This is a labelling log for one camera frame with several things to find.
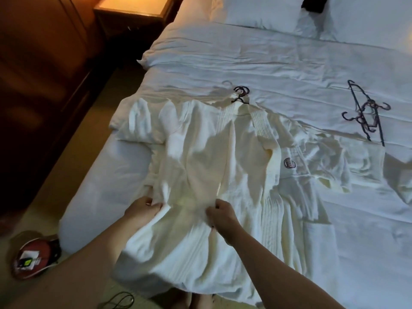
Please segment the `forearm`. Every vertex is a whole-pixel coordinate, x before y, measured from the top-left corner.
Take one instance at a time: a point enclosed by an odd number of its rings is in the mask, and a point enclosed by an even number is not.
[[[239,228],[233,247],[266,309],[343,309],[315,283],[299,274]]]
[[[133,221],[116,221],[9,308],[95,308],[121,250],[135,232]]]

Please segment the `wooden nightstand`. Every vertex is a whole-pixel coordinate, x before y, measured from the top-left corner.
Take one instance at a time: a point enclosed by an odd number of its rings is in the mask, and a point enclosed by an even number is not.
[[[111,46],[138,57],[173,21],[182,0],[101,0],[94,8]]]

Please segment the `person's left arm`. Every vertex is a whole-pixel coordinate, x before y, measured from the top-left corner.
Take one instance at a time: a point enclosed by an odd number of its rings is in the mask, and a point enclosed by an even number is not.
[[[107,279],[127,241],[150,222],[162,205],[141,197],[83,249],[47,273],[8,309],[95,308]]]

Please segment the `mattress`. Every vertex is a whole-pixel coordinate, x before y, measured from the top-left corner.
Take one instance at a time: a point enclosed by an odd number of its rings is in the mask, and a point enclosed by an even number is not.
[[[321,190],[336,228],[340,301],[346,308],[410,308],[412,205],[397,191],[401,170],[412,168],[412,57],[354,44],[318,41],[208,21],[210,0],[184,0],[175,22],[141,61],[148,72],[136,94],[122,100],[116,129],[144,93],[178,88],[188,98],[220,98],[233,86],[250,88],[250,101],[331,132],[363,136],[347,80],[377,102],[386,142],[385,182],[353,186],[349,194]],[[60,221],[62,248],[74,253],[120,218],[145,178],[150,150],[116,140],[116,131],[90,168]],[[373,134],[379,141],[379,135]]]

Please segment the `person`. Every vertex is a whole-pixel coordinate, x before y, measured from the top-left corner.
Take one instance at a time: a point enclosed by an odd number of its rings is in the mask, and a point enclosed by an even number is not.
[[[38,284],[7,308],[95,308],[127,241],[149,223],[162,205],[141,197],[124,216],[93,241],[45,274]],[[315,283],[276,258],[240,225],[230,203],[217,199],[206,209],[210,226],[233,246],[266,309],[342,309]],[[208,309],[211,295],[180,299],[173,308]]]

